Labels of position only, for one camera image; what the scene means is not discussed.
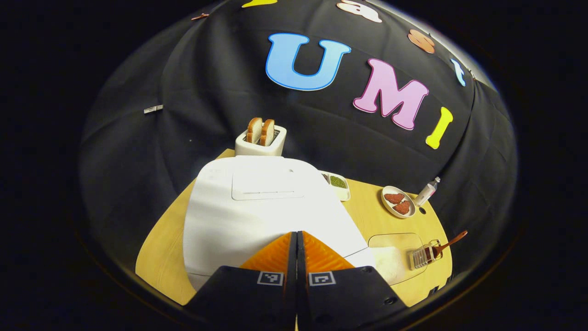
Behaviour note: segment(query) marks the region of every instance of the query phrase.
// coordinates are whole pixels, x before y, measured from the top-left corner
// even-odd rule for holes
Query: green herbs
[[[331,185],[341,188],[347,188],[345,182],[341,178],[337,178],[335,176],[331,176]]]

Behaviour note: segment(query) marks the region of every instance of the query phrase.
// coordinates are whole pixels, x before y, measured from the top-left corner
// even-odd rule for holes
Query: sauce bottle
[[[441,178],[435,177],[435,180],[429,182],[425,188],[419,193],[415,199],[415,205],[422,206],[437,190],[437,184],[441,182]]]

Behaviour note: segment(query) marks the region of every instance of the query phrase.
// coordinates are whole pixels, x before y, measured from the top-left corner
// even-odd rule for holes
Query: plate
[[[339,198],[339,200],[347,201],[347,200],[351,199],[351,191],[349,191],[349,183],[347,183],[347,179],[345,179],[345,177],[343,177],[341,175],[333,174],[333,173],[330,173],[327,171],[322,171],[322,170],[319,170],[319,172],[321,174],[327,176],[326,182],[328,183],[329,186],[331,186],[331,188],[333,188],[333,191],[335,192],[335,194],[337,194],[337,197]],[[341,179],[345,183],[346,188],[331,185],[331,182],[330,182],[331,177],[337,177],[337,178]]]
[[[406,213],[406,215],[400,214],[399,212],[397,212],[396,210],[394,210],[394,206],[395,204],[390,203],[388,200],[386,200],[384,198],[384,194],[398,194],[398,193],[402,193],[404,195],[404,199],[402,199],[402,201],[400,203],[402,203],[403,201],[407,200],[410,203],[410,207],[408,209],[408,213]],[[386,207],[386,209],[388,209],[389,212],[391,212],[394,216],[400,218],[400,219],[407,219],[409,217],[412,217],[415,212],[416,212],[416,206],[415,203],[412,201],[412,199],[408,196],[408,194],[406,194],[404,191],[402,191],[399,188],[396,188],[394,186],[386,186],[382,189],[382,193],[381,193],[381,198],[382,198],[382,203],[384,204],[384,206]]]

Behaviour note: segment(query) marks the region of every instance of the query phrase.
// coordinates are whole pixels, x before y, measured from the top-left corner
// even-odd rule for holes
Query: wooden spoon
[[[464,232],[458,234],[455,238],[451,239],[450,242],[446,243],[443,246],[433,246],[431,247],[433,249],[433,256],[435,258],[437,258],[437,256],[439,256],[439,254],[441,253],[442,250],[445,249],[445,247],[451,245],[451,244],[455,244],[456,242],[458,242],[461,238],[464,238],[467,234],[467,230],[465,230]]]

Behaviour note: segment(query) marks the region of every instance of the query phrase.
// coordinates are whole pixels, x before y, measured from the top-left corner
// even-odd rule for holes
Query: blue letter u
[[[321,40],[319,45],[325,49],[320,68],[314,75],[301,75],[294,71],[294,61],[301,45],[309,38],[298,34],[273,34],[269,36],[272,47],[269,50],[265,72],[276,84],[294,90],[314,91],[329,86],[335,79],[343,54],[351,48],[340,42]]]

